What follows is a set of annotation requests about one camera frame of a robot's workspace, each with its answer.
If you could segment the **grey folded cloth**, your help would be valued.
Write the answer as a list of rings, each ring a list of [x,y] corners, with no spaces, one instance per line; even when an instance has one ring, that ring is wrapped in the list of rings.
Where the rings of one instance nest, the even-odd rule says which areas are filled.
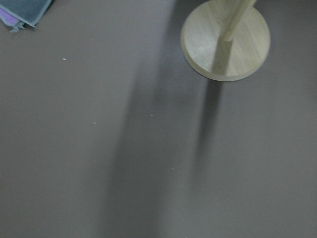
[[[0,0],[0,20],[12,32],[24,29],[25,24],[35,27],[51,3],[52,0]]]

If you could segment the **wooden mug tree stand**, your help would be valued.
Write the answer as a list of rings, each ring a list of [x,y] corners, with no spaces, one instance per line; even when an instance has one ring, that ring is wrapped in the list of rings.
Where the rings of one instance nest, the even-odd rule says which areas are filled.
[[[186,18],[180,35],[188,64],[199,74],[230,82],[256,72],[270,48],[268,25],[254,0],[209,0]]]

